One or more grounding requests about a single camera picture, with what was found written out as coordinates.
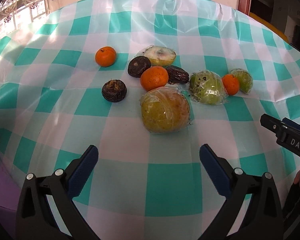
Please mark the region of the dark wrinkled fruit lower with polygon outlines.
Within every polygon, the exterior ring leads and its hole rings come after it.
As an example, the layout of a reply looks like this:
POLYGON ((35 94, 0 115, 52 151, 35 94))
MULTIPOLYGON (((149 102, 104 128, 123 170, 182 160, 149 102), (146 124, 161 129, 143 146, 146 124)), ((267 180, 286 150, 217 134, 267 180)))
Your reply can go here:
POLYGON ((110 80, 103 85, 101 93, 107 101, 120 102, 126 97, 127 87, 121 80, 110 80))

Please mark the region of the teal white checkered tablecloth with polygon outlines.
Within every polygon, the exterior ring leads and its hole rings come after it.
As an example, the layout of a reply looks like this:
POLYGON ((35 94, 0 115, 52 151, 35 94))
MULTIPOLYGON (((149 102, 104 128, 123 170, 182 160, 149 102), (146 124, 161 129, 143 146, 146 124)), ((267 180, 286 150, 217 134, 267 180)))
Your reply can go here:
POLYGON ((210 0, 82 0, 0 39, 0 200, 85 160, 74 205, 101 239, 197 239, 238 174, 268 175, 280 203, 300 157, 260 124, 300 124, 300 52, 210 0))

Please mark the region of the small orange mandarin far left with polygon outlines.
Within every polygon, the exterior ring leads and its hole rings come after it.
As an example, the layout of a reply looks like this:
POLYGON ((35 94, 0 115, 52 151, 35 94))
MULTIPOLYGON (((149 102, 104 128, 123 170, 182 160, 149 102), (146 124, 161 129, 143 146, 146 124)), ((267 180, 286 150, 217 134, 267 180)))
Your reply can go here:
POLYGON ((116 61, 117 54, 114 48, 106 46, 100 48, 95 54, 95 61, 101 67, 109 67, 116 61))

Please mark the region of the dark brown date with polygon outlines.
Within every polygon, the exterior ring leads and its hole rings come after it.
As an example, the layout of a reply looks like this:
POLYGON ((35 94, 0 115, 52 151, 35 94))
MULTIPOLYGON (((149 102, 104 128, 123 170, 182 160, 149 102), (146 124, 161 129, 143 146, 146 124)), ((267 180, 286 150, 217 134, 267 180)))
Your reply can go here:
POLYGON ((168 73, 168 83, 169 84, 186 84, 189 82, 189 73, 183 68, 170 65, 166 67, 168 73))

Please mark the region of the dark wrinkled fruit upper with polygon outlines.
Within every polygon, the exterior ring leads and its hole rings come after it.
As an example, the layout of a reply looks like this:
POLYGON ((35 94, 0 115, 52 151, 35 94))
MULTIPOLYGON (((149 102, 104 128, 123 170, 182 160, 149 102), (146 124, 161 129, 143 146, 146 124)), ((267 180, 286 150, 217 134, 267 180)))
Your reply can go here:
POLYGON ((127 72, 130 76, 140 78, 144 71, 151 67, 150 60, 145 56, 137 56, 128 64, 127 72))

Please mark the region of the floral lace curtain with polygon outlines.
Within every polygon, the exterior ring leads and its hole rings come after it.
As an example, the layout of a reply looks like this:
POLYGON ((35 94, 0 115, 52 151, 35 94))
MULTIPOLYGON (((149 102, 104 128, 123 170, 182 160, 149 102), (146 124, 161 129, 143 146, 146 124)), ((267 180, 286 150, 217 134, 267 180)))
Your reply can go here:
POLYGON ((0 39, 28 24, 45 18, 57 0, 1 0, 0 39))

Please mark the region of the purple box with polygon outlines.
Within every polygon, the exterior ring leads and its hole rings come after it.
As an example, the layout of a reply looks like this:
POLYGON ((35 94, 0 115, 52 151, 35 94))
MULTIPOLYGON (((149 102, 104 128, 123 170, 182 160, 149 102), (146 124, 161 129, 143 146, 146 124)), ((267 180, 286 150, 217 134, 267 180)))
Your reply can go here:
POLYGON ((15 239, 15 221, 20 187, 14 182, 0 159, 0 224, 15 239))

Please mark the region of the small orange mandarin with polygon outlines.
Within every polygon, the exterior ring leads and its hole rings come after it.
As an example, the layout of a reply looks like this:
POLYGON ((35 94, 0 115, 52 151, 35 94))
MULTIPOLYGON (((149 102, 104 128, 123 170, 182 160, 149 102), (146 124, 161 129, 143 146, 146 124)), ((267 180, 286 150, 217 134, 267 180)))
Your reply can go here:
POLYGON ((106 46, 100 48, 95 54, 95 61, 101 67, 109 67, 116 61, 117 54, 114 48, 106 46))
POLYGON ((233 96, 239 91, 239 80, 232 74, 226 74, 222 77, 224 88, 229 96, 233 96))

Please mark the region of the halved pear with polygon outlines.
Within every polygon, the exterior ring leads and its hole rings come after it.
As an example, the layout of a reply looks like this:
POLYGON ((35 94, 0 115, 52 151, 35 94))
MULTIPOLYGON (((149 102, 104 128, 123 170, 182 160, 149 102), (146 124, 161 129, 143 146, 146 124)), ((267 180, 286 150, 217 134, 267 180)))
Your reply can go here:
POLYGON ((166 67, 173 64, 177 55, 175 51, 170 48, 150 45, 140 50, 136 56, 145 56, 150 60, 153 66, 166 67))

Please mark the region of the small orange mandarin right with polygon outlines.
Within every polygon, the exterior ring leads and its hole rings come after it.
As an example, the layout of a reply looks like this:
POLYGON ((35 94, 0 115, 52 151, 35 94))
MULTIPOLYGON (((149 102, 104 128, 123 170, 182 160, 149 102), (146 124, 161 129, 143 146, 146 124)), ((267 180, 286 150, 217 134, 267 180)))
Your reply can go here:
POLYGON ((239 80, 232 74, 226 74, 222 77, 224 88, 229 96, 233 96, 239 91, 239 80))

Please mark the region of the green fruit half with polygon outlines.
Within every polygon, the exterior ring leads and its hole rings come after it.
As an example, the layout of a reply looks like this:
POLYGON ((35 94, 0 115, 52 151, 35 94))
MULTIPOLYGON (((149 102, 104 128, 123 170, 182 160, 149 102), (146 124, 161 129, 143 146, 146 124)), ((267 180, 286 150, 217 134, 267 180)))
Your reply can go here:
POLYGON ((253 88, 253 78, 249 72, 241 68, 235 68, 230 73, 238 79, 239 89, 243 93, 249 94, 253 88))

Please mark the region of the dark wrinkled fruit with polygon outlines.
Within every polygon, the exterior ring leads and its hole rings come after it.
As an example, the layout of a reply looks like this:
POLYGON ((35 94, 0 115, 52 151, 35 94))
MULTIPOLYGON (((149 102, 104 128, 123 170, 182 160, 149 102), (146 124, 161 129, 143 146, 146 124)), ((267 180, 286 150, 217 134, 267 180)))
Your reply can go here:
POLYGON ((150 60, 145 56, 137 56, 128 64, 127 72, 130 76, 140 78, 144 71, 151 67, 150 60))
POLYGON ((101 93, 107 101, 120 102, 126 97, 127 87, 121 80, 110 80, 103 85, 101 93))

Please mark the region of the wrapped green apple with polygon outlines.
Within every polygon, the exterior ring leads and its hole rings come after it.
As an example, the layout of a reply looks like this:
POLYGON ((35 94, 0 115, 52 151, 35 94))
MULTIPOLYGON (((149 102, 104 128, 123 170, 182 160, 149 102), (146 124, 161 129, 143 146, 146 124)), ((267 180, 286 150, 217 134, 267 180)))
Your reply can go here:
POLYGON ((206 105, 221 105, 228 97, 221 77, 210 70, 193 73, 189 91, 193 100, 206 105))

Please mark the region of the yellow-green large fruit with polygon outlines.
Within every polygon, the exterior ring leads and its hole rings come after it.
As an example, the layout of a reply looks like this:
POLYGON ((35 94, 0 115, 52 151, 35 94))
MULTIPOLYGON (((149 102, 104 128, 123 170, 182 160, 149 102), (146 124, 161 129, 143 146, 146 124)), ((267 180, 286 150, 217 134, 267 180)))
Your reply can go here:
POLYGON ((141 119, 151 133, 179 131, 190 123, 190 104, 177 87, 159 87, 140 99, 141 119))

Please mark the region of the large orange mandarin centre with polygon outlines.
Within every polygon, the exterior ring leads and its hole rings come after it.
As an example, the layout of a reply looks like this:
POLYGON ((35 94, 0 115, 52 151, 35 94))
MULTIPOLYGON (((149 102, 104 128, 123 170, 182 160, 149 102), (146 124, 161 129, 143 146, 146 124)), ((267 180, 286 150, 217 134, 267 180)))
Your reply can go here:
POLYGON ((164 87, 167 83, 168 72, 161 66, 153 66, 147 69, 140 77, 140 84, 147 92, 159 87, 164 87))

